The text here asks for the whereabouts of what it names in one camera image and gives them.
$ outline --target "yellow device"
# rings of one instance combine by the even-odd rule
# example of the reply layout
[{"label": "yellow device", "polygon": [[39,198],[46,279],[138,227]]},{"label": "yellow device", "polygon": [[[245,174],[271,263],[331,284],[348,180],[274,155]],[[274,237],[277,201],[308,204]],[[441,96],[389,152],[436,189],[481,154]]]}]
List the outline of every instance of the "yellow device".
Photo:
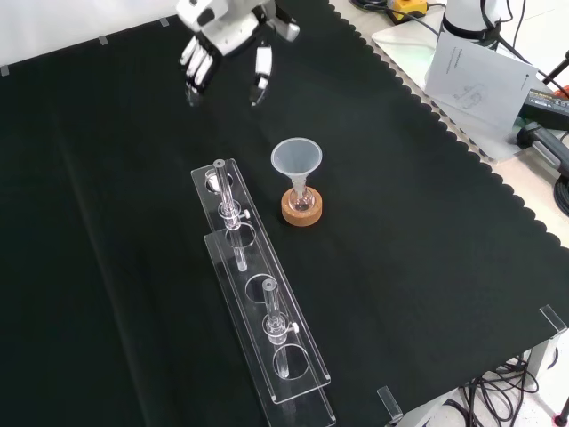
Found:
[{"label": "yellow device", "polygon": [[[427,4],[427,0],[388,0],[388,8],[394,11],[409,13],[416,18],[422,18],[427,13],[429,5]],[[405,15],[393,13],[392,11],[385,11],[385,13],[391,18],[394,24],[402,24],[410,20]]]}]

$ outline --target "black cloth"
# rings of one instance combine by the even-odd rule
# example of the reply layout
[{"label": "black cloth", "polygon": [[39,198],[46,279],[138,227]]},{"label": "black cloth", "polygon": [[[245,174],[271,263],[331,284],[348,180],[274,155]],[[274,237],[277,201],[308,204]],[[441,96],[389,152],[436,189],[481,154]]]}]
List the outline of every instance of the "black cloth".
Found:
[{"label": "black cloth", "polygon": [[[250,109],[254,51],[204,104],[177,19],[11,67],[0,78],[5,425],[261,426],[190,172],[235,158],[332,376],[340,426],[406,412],[554,334],[569,258],[325,0],[286,0],[294,44]],[[303,136],[324,215],[280,218],[269,156]]]}]

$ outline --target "test tube rack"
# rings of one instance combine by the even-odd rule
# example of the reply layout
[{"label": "test tube rack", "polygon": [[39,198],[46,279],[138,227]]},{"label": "test tube rack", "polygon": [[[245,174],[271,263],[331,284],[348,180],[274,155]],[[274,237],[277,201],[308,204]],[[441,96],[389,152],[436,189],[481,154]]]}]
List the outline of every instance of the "test tube rack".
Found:
[{"label": "test tube rack", "polygon": [[327,427],[330,375],[235,160],[192,171],[205,244],[271,427]]}]

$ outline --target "test tube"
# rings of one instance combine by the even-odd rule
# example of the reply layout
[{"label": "test tube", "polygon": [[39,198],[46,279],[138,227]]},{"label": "test tube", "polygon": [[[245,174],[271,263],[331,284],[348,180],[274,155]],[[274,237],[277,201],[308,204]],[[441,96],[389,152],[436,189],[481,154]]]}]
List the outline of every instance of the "test tube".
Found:
[{"label": "test tube", "polygon": [[243,240],[241,239],[241,230],[228,230],[229,238],[231,239],[231,246],[235,254],[237,262],[237,269],[239,271],[247,271],[247,260],[245,259],[245,252],[243,249]]},{"label": "test tube", "polygon": [[[263,293],[265,294],[265,306],[267,307],[268,340],[273,344],[283,344],[286,341],[286,324],[281,316],[278,303],[278,290],[276,281],[273,278],[267,278],[263,281]],[[278,376],[288,378],[289,369],[285,347],[276,351],[275,365]]]},{"label": "test tube", "polygon": [[215,176],[217,176],[217,182],[220,187],[221,212],[224,216],[223,221],[229,232],[237,268],[239,271],[247,271],[247,261],[245,260],[243,242],[241,233],[239,232],[239,212],[236,210],[235,203],[233,202],[225,160],[218,159],[214,161],[213,168],[215,169]]},{"label": "test tube", "polygon": [[265,295],[265,306],[267,307],[268,325],[271,328],[279,328],[282,319],[278,306],[276,281],[273,278],[267,278],[263,281],[263,293]]},{"label": "test tube", "polygon": [[218,159],[213,162],[217,182],[220,186],[221,193],[221,211],[225,216],[225,226],[230,230],[239,228],[239,212],[233,203],[233,195],[231,194],[231,186],[229,186],[228,171],[225,167],[225,160]]}]

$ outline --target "robotic hand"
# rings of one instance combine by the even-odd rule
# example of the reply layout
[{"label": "robotic hand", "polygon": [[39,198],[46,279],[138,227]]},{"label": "robotic hand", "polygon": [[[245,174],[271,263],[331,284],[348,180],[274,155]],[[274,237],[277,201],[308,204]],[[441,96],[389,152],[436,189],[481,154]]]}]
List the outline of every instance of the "robotic hand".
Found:
[{"label": "robotic hand", "polygon": [[[182,67],[187,68],[186,94],[190,105],[199,102],[223,58],[254,40],[262,25],[269,25],[289,42],[301,30],[276,0],[180,0],[176,10],[182,22],[194,31],[180,59]],[[263,100],[272,63],[272,49],[261,41],[251,90],[253,106]]]}]

